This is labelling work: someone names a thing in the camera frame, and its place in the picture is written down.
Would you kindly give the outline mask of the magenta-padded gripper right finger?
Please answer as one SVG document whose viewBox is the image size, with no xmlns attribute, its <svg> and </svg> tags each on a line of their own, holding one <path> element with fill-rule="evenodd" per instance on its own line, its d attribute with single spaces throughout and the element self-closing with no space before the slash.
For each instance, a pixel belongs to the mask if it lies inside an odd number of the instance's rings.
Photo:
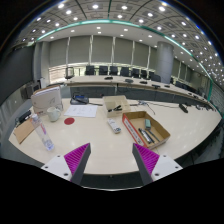
<svg viewBox="0 0 224 224">
<path fill-rule="evenodd" d="M 132 153 L 135 157 L 144 185 L 182 169 L 182 167 L 168 155 L 158 155 L 152 150 L 136 143 L 133 144 Z"/>
</svg>

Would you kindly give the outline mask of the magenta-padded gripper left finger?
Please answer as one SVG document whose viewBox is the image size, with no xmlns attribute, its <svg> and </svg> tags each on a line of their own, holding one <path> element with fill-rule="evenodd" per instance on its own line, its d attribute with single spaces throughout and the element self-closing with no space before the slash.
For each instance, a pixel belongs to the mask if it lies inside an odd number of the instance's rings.
<svg viewBox="0 0 224 224">
<path fill-rule="evenodd" d="M 56 155 L 42 169 L 79 185 L 90 154 L 91 145 L 87 143 L 65 155 Z"/>
</svg>

